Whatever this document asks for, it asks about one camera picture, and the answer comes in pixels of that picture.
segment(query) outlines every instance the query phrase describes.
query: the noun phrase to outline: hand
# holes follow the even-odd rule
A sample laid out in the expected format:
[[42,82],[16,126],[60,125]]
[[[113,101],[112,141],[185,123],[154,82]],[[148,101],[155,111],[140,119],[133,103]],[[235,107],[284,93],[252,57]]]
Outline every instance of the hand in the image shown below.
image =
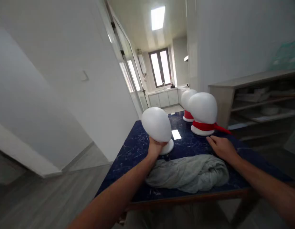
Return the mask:
[[162,151],[162,148],[167,144],[167,142],[157,142],[150,137],[150,145],[148,147],[147,156],[157,158]]
[[211,145],[212,149],[221,159],[224,159],[229,164],[240,162],[242,159],[236,152],[232,143],[226,138],[219,138],[211,135],[207,137],[207,141]]

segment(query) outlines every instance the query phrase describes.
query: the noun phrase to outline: blue marble table top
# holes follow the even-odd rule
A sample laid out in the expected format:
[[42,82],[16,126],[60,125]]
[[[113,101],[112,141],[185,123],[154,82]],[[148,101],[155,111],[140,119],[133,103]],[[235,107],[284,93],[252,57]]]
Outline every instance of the blue marble table top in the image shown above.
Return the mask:
[[[192,123],[185,122],[182,119],[183,115],[184,111],[168,115],[172,125],[172,130],[177,129],[179,131],[181,139],[173,139],[173,150],[167,155],[159,156],[159,159],[165,159],[166,161],[169,161],[198,154],[215,155],[211,146],[207,142],[206,137],[194,134],[191,131]],[[243,142],[237,140],[234,136],[222,132],[215,132],[214,135],[218,137],[228,138],[233,143],[238,154],[256,167],[264,170],[265,172],[283,182],[293,181],[293,179],[282,173],[273,165],[269,164],[262,156],[260,156],[257,152],[254,152]],[[147,155],[148,146],[149,136],[143,129],[141,121],[136,121],[119,154],[113,162],[108,174],[101,184],[96,196],[112,183],[114,183],[117,179],[119,179],[122,175],[124,175],[127,171],[136,166],[141,160],[143,160]],[[217,192],[235,191],[250,187],[249,183],[247,183],[247,181],[238,172],[236,172],[229,164],[226,165],[229,170],[230,178],[228,183],[221,187],[213,187],[210,191],[207,192],[199,191],[196,194],[190,194],[179,191],[177,189],[153,188],[148,186],[146,183],[143,183],[137,191],[136,195],[133,197],[132,203],[167,198],[179,198],[190,195],[201,195],[208,193],[214,194]]]

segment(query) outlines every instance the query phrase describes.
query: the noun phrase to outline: ceiling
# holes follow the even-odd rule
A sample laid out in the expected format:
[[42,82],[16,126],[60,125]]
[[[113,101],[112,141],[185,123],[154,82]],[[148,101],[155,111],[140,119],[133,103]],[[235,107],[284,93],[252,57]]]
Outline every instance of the ceiling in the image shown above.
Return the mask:
[[[185,0],[109,0],[133,48],[149,52],[186,35]],[[152,31],[151,10],[165,6],[163,28]]]

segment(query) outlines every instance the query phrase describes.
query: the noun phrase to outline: red scarf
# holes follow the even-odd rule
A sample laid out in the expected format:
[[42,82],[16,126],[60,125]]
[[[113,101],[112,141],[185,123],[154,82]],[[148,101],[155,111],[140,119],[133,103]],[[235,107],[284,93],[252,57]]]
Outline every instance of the red scarf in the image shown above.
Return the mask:
[[209,130],[218,130],[220,132],[224,132],[227,134],[232,134],[229,130],[220,127],[217,125],[217,123],[213,123],[213,124],[206,124],[206,123],[201,123],[201,122],[193,122],[193,126],[195,126],[197,129],[200,129],[202,131],[209,131]]
[[194,119],[190,112],[185,110],[185,118],[187,119]]

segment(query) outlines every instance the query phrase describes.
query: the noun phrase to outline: crumpled fabric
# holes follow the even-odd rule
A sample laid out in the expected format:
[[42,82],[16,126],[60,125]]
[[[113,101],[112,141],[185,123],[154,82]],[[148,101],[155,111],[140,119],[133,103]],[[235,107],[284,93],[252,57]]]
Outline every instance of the crumpled fabric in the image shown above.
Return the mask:
[[197,193],[222,186],[228,180],[229,172],[221,159],[210,154],[200,154],[168,162],[158,160],[145,181],[155,188]]

